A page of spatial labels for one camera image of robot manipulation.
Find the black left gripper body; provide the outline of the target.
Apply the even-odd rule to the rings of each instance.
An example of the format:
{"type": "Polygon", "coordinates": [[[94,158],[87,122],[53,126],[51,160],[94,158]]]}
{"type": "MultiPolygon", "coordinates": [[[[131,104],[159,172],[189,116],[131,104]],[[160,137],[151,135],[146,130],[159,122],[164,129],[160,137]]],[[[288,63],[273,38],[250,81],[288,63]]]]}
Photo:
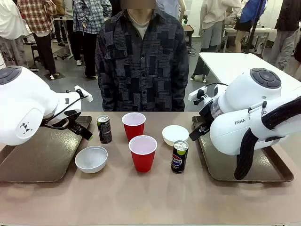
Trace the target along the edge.
{"type": "Polygon", "coordinates": [[[66,128],[73,133],[80,133],[82,130],[82,126],[76,122],[74,118],[67,118],[68,124],[66,128]]]}

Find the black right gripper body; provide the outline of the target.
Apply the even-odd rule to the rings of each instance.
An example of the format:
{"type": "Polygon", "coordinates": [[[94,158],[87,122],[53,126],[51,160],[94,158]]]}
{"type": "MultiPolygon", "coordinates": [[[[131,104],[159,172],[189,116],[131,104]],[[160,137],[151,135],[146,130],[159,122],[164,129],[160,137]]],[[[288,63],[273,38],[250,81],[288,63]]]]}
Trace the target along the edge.
{"type": "Polygon", "coordinates": [[[201,124],[201,130],[208,131],[213,122],[213,117],[212,117],[210,108],[201,109],[201,111],[199,112],[199,115],[203,119],[203,123],[201,124]]]}

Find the white bowl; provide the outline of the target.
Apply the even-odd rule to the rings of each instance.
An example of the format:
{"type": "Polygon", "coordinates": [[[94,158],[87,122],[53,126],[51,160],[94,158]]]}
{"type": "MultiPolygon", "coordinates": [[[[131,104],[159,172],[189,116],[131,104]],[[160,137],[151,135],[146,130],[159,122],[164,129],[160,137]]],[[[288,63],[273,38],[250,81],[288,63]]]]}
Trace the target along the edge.
{"type": "Polygon", "coordinates": [[[166,144],[173,146],[175,141],[187,141],[189,138],[189,132],[182,126],[169,125],[162,130],[162,137],[166,144]]]}
{"type": "Polygon", "coordinates": [[[88,174],[97,173],[104,168],[108,152],[101,146],[90,146],[82,149],[75,157],[77,168],[88,174]]]}

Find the red plastic cup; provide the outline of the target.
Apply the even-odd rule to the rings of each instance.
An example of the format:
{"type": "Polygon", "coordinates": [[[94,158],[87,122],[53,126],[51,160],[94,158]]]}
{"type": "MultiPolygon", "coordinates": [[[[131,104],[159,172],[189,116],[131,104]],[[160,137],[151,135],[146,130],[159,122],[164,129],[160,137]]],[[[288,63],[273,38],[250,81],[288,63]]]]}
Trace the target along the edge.
{"type": "Polygon", "coordinates": [[[136,136],[143,135],[146,117],[142,113],[127,113],[122,117],[128,141],[136,136]]]}
{"type": "Polygon", "coordinates": [[[152,168],[157,141],[153,137],[140,135],[129,141],[128,147],[138,172],[148,172],[152,168]]]}

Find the person right forearm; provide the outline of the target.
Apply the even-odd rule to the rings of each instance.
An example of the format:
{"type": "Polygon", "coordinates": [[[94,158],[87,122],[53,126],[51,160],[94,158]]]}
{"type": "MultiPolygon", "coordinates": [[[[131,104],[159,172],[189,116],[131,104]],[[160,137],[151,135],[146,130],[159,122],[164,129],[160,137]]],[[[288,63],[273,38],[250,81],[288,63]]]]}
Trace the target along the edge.
{"type": "Polygon", "coordinates": [[[98,86],[103,99],[103,110],[112,111],[114,107],[112,91],[112,79],[106,72],[97,71],[98,86]]]}

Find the person left forearm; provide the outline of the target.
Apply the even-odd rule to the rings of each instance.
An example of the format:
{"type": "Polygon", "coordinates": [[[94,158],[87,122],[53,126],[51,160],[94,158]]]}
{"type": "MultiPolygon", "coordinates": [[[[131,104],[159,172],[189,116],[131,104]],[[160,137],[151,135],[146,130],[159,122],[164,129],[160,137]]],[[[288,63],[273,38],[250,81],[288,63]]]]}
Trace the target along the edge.
{"type": "Polygon", "coordinates": [[[178,71],[172,76],[172,111],[183,112],[185,109],[185,89],[188,84],[188,72],[178,71]]]}

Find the brown plastic tray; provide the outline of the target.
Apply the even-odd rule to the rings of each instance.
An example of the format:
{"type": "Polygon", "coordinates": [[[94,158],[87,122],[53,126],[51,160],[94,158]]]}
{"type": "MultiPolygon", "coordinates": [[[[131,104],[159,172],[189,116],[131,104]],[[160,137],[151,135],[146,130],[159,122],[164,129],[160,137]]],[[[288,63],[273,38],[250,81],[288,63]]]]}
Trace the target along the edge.
{"type": "Polygon", "coordinates": [[[215,180],[237,183],[284,183],[294,179],[293,173],[270,146],[254,152],[253,164],[247,176],[237,180],[234,177],[236,156],[219,152],[213,146],[208,133],[200,136],[198,142],[209,174],[215,180]]]}
{"type": "Polygon", "coordinates": [[[52,183],[64,177],[82,140],[70,130],[40,127],[27,142],[0,148],[0,182],[52,183]]]}

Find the white table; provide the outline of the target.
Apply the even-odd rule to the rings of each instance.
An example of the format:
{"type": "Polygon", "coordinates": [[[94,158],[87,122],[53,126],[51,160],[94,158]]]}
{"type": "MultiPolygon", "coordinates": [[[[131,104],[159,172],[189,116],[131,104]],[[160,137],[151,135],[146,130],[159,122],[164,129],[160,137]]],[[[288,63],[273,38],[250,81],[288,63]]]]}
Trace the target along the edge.
{"type": "Polygon", "coordinates": [[[301,82],[254,54],[201,52],[199,56],[222,83],[231,83],[242,72],[251,68],[266,68],[275,72],[283,86],[301,86],[301,82]]]}

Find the person in dark patchwork shirt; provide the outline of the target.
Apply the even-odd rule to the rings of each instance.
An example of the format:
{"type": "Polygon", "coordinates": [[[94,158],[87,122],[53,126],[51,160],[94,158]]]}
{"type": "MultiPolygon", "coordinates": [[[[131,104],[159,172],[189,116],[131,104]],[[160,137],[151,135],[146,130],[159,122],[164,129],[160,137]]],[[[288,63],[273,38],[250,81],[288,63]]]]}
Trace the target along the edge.
{"type": "Polygon", "coordinates": [[[184,30],[159,9],[124,9],[101,27],[96,72],[112,79],[114,111],[172,111],[172,76],[189,71],[184,30]]]}

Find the bystander in beige top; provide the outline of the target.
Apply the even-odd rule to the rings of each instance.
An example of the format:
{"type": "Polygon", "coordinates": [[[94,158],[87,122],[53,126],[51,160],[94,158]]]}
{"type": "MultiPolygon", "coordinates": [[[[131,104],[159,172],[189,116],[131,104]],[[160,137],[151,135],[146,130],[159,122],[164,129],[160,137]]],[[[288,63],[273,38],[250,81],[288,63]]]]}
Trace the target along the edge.
{"type": "Polygon", "coordinates": [[[241,0],[203,0],[199,36],[201,51],[215,52],[221,43],[222,26],[233,21],[241,9],[241,0]]]}

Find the white background desk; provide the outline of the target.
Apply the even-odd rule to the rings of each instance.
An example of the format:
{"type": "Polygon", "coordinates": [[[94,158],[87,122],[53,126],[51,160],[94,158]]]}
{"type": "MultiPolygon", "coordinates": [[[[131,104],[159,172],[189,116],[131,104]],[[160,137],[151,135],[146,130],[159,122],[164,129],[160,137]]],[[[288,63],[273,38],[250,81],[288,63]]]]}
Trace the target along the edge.
{"type": "MultiPolygon", "coordinates": [[[[257,51],[260,44],[263,43],[260,54],[263,54],[263,51],[265,50],[266,44],[269,40],[269,36],[271,34],[276,34],[276,29],[272,28],[264,28],[259,27],[255,29],[254,37],[256,37],[256,43],[254,50],[257,51]]],[[[236,37],[237,31],[234,29],[233,26],[226,25],[224,28],[224,47],[222,48],[222,51],[225,52],[227,48],[228,38],[229,37],[236,37]]]]}

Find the black pole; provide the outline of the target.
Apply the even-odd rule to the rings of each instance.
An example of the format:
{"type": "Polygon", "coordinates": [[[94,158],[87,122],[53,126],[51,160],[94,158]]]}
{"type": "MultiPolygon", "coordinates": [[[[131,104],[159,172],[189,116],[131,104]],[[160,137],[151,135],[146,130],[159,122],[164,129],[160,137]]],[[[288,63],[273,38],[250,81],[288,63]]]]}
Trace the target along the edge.
{"type": "Polygon", "coordinates": [[[247,48],[245,50],[245,54],[249,54],[249,50],[250,50],[251,44],[253,42],[253,37],[254,37],[255,30],[256,30],[256,26],[257,26],[258,20],[259,20],[259,18],[261,16],[261,11],[264,8],[263,3],[265,1],[266,0],[260,0],[260,4],[259,4],[259,7],[258,7],[258,10],[257,10],[257,13],[256,13],[256,17],[255,17],[255,20],[254,20],[253,28],[252,28],[251,34],[249,35],[248,44],[247,44],[247,48]]]}

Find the bystander in blue plaid shirt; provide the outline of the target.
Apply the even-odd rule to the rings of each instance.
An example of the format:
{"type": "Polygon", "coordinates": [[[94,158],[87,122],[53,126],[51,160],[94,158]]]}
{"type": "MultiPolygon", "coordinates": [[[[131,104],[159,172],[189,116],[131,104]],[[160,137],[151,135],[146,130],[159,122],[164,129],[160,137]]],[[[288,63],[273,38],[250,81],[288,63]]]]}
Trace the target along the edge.
{"type": "Polygon", "coordinates": [[[104,19],[111,16],[109,0],[72,0],[73,29],[83,33],[85,76],[95,77],[96,38],[104,19]]]}

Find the bystander in dark jacket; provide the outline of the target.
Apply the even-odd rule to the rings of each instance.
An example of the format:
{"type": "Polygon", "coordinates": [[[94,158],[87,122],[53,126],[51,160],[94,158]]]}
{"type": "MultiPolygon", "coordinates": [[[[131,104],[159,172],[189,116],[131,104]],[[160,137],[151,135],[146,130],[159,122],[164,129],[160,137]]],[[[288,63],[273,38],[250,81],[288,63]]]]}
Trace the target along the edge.
{"type": "Polygon", "coordinates": [[[301,0],[283,0],[275,25],[276,39],[268,63],[283,71],[294,48],[295,37],[301,21],[301,0]]]}

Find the bystander in white top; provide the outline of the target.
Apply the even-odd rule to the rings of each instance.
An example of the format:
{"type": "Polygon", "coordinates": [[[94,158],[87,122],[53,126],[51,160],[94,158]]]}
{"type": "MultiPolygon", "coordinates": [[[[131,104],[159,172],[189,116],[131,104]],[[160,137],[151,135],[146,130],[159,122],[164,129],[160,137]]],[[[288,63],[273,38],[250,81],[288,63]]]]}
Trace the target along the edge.
{"type": "Polygon", "coordinates": [[[28,67],[23,37],[29,35],[13,0],[0,0],[0,53],[6,66],[28,67]]]}

